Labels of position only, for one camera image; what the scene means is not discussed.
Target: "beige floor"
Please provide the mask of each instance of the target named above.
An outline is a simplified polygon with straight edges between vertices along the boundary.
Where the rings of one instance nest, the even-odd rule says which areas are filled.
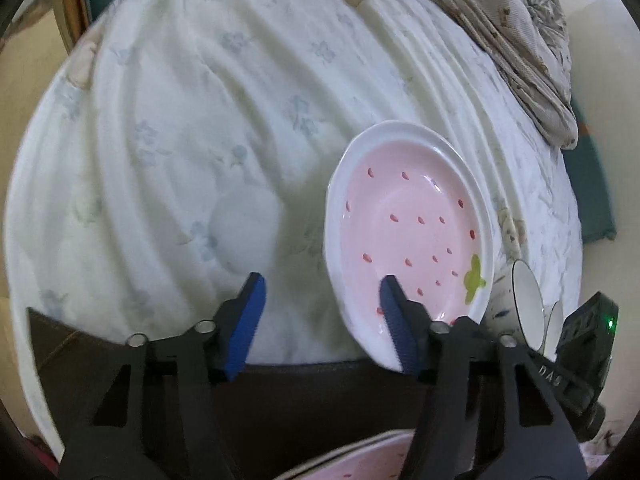
[[[0,52],[0,229],[6,188],[20,139],[40,96],[66,57],[53,13],[13,36]],[[22,396],[9,314],[4,259],[0,266],[0,398],[16,424],[37,433]]]

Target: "metal screw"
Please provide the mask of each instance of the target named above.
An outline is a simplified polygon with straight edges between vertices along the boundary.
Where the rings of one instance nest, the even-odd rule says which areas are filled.
[[[448,334],[451,328],[444,321],[434,321],[431,323],[431,331],[434,334]]]
[[[500,343],[507,348],[516,348],[516,346],[518,346],[518,342],[509,334],[501,335]]]
[[[134,334],[127,339],[127,345],[133,348],[138,348],[145,345],[149,341],[148,337],[144,334]]]
[[[210,319],[203,319],[196,324],[196,332],[199,334],[208,334],[216,329],[216,324]]]

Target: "white cup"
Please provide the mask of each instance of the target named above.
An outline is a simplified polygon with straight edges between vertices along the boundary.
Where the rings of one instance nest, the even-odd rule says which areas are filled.
[[[554,306],[548,312],[545,312],[546,329],[543,354],[550,361],[556,360],[556,349],[560,341],[563,323],[564,311],[562,310],[562,302],[556,301]]]
[[[536,277],[522,260],[515,260],[497,275],[482,325],[495,336],[511,335],[517,342],[540,351],[545,339],[542,295]]]

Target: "strawberry patterned bowl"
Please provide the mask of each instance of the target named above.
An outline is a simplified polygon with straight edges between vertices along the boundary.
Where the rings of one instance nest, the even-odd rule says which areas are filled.
[[[478,183],[433,130],[385,121],[347,147],[327,193],[324,259],[348,330],[378,364],[400,369],[380,308],[382,278],[394,274],[431,319],[480,323],[493,246]]]

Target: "beige cloth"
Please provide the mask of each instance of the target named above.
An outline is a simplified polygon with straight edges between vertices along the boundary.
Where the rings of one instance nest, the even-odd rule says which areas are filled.
[[[558,0],[433,0],[494,60],[552,146],[572,149],[569,33]]]

